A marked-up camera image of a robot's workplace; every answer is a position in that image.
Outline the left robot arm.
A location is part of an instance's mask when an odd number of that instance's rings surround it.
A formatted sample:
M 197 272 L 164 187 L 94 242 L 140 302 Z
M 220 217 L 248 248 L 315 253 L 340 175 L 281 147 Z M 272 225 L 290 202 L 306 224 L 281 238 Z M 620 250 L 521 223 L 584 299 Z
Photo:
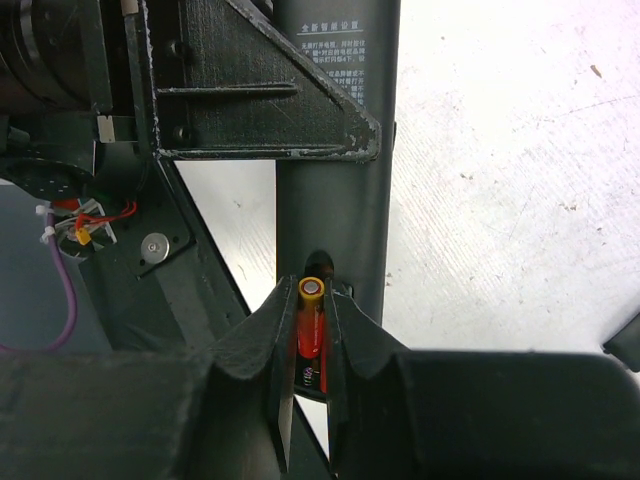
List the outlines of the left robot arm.
M 1 176 L 127 199 L 155 163 L 368 162 L 378 122 L 250 1 L 5 1 Z

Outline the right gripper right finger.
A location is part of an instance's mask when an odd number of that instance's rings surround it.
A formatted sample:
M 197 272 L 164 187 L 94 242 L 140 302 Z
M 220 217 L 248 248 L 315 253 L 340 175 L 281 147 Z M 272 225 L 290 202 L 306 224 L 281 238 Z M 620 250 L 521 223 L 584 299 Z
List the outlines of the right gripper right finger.
M 326 292 L 340 479 L 635 479 L 639 388 L 601 355 L 411 350 Z

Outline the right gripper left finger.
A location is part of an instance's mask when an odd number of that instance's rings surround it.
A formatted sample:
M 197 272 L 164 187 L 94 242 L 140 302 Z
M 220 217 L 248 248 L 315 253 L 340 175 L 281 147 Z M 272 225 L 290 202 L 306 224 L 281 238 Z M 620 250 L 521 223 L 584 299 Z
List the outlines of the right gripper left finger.
M 5 479 L 278 479 L 297 281 L 205 351 L 1 358 Z

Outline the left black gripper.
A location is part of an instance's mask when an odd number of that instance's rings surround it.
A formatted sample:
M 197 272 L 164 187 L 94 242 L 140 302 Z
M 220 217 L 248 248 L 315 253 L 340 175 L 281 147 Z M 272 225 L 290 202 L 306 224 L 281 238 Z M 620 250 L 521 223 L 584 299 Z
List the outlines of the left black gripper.
M 86 1 L 99 166 L 368 162 L 379 123 L 250 1 Z

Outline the black remote control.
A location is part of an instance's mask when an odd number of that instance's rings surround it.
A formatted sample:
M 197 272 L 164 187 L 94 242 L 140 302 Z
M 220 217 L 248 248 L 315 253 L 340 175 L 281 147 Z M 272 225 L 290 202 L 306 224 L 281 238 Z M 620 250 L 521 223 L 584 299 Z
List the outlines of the black remote control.
M 276 165 L 279 275 L 329 280 L 382 318 L 398 63 L 396 1 L 278 1 L 300 52 L 293 119 L 322 160 Z

